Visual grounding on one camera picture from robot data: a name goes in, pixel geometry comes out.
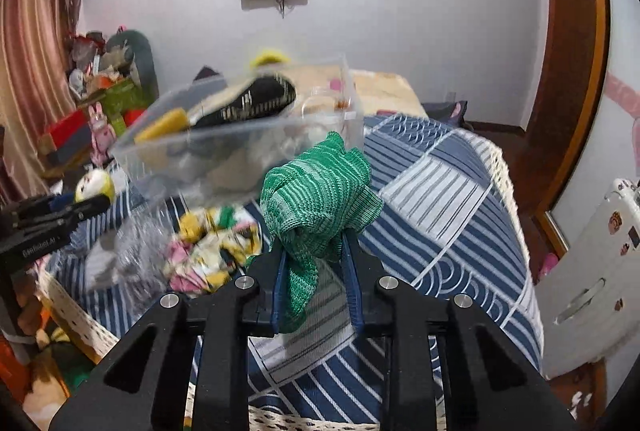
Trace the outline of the blue white patterned tablecloth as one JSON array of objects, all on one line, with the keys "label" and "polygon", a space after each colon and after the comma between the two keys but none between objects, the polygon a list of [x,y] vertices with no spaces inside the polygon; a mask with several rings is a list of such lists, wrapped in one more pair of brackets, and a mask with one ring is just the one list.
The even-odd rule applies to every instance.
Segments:
[{"label": "blue white patterned tablecloth", "polygon": [[[362,249],[422,295],[469,295],[538,364],[544,330],[500,148],[463,128],[397,113],[364,121],[363,151],[384,206],[360,233]],[[100,279],[89,261],[108,262],[108,237],[141,201],[127,186],[113,208],[82,224],[39,274],[54,313],[98,356],[136,318],[122,283]],[[380,417],[383,343],[357,335],[341,281],[326,264],[305,324],[290,335],[251,339],[247,357],[248,398],[256,407],[352,425]]]}]

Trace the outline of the red box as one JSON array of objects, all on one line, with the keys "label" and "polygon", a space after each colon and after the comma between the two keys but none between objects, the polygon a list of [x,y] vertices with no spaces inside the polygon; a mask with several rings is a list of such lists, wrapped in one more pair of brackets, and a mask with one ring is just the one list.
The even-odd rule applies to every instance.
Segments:
[{"label": "red box", "polygon": [[77,109],[58,122],[50,124],[40,135],[37,142],[38,152],[47,156],[60,149],[75,133],[87,128],[86,114]]}]

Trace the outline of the white cabinet with stickers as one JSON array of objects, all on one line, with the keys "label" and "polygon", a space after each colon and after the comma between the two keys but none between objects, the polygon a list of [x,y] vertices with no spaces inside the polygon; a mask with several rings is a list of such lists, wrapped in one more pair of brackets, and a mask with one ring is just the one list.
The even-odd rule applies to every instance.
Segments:
[{"label": "white cabinet with stickers", "polygon": [[639,326],[639,191],[614,180],[588,224],[535,287],[548,378],[597,362]]}]

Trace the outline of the floral yellow scrunchie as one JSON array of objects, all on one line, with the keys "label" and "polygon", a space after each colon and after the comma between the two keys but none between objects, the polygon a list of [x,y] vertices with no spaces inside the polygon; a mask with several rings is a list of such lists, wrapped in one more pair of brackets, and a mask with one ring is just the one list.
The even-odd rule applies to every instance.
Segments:
[{"label": "floral yellow scrunchie", "polygon": [[240,206],[183,213],[171,237],[163,274],[171,290],[189,297],[224,287],[262,252],[262,230]]}]

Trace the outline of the bag of grey cord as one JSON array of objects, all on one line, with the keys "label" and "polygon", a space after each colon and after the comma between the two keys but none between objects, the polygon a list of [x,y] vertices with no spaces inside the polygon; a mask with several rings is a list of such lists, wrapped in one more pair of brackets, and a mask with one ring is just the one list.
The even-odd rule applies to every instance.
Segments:
[{"label": "bag of grey cord", "polygon": [[163,268],[174,224],[164,204],[144,204],[119,229],[89,247],[84,286],[98,291],[119,286],[134,317],[140,317],[168,288]]}]

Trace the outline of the white sliding wardrobe door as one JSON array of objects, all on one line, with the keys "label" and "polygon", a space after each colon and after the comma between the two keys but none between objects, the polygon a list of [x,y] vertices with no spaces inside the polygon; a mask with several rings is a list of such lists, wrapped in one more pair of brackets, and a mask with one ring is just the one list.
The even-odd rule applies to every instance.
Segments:
[{"label": "white sliding wardrobe door", "polygon": [[603,92],[587,143],[551,211],[574,243],[616,178],[639,180],[639,0],[610,0]]}]

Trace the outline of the green knitted cloth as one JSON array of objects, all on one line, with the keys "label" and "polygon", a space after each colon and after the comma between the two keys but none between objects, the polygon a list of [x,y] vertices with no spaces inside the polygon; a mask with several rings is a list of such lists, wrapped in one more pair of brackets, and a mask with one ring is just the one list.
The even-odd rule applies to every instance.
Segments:
[{"label": "green knitted cloth", "polygon": [[272,240],[285,252],[285,295],[279,333],[294,333],[319,282],[318,262],[341,258],[342,234],[360,233],[382,211],[363,152],[332,131],[294,160],[270,170],[260,209]]}]

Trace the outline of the pink plush rabbit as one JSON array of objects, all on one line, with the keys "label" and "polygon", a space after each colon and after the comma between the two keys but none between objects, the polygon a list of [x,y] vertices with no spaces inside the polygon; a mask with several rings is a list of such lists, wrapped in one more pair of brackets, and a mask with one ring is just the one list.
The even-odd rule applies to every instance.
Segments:
[{"label": "pink plush rabbit", "polygon": [[88,113],[92,144],[91,161],[95,166],[102,168],[111,160],[110,148],[116,142],[117,136],[99,102],[89,106]]}]

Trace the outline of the striped red gold curtain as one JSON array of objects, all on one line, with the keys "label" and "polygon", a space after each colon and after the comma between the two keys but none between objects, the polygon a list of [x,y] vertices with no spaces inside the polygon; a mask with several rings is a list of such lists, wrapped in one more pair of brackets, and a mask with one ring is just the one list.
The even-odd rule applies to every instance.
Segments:
[{"label": "striped red gold curtain", "polygon": [[76,109],[66,72],[80,0],[1,0],[1,202],[47,190],[38,139]]}]

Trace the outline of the clear plastic storage box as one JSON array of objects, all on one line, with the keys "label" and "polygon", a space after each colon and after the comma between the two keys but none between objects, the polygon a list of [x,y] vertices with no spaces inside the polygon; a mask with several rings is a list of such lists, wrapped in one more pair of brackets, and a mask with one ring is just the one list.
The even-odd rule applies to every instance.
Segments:
[{"label": "clear plastic storage box", "polygon": [[188,203],[244,203],[262,190],[265,175],[340,134],[348,149],[363,144],[363,114],[340,111],[296,114],[293,104],[277,116],[215,128],[192,128],[188,111],[226,88],[242,90],[264,74],[291,66],[338,62],[342,56],[298,64],[268,65],[212,76],[168,92],[145,110],[111,149],[132,186],[150,200],[181,196]]}]

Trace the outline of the green cardboard box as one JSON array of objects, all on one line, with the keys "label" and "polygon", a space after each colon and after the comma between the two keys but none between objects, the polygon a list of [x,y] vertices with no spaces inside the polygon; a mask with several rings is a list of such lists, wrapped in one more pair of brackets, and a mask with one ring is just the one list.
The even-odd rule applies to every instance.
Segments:
[{"label": "green cardboard box", "polygon": [[78,108],[88,114],[88,108],[96,102],[101,105],[102,112],[108,121],[122,117],[126,111],[143,110],[149,105],[142,87],[135,84],[131,79],[118,81],[111,87],[93,93],[81,102]]}]

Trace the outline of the black and cream slipper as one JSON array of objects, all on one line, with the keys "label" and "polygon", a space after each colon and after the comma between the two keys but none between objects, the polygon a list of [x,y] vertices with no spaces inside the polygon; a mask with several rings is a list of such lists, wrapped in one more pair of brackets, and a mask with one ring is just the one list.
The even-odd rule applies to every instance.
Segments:
[{"label": "black and cream slipper", "polygon": [[277,116],[296,99],[293,83],[279,73],[250,80],[242,90],[226,88],[209,95],[188,111],[192,128],[215,128]]}]

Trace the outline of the grey green plush cushion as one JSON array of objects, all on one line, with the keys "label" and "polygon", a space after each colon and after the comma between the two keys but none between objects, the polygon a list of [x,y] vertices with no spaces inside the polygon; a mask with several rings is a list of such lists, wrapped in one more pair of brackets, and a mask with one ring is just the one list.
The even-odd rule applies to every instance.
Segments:
[{"label": "grey green plush cushion", "polygon": [[152,48],[143,33],[132,29],[122,30],[106,41],[105,48],[108,52],[113,48],[123,48],[132,81],[141,87],[144,97],[149,102],[158,99],[160,91],[158,91]]}]

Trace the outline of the brown wooden wardrobe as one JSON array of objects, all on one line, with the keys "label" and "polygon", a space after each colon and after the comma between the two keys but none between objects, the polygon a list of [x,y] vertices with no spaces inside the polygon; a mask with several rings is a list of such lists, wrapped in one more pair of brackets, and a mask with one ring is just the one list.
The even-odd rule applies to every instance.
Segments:
[{"label": "brown wooden wardrobe", "polygon": [[586,145],[609,37],[610,0],[549,0],[533,111],[506,147],[518,209],[538,225],[560,198]]}]

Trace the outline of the beige patchwork blanket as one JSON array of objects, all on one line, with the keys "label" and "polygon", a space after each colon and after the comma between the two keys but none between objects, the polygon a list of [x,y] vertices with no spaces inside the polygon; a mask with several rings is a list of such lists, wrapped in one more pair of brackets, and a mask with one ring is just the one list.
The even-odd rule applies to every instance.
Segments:
[{"label": "beige patchwork blanket", "polygon": [[366,117],[386,113],[427,117],[409,82],[395,73],[352,70],[338,62],[291,66],[280,73],[294,85],[293,111],[302,116],[357,110]]}]

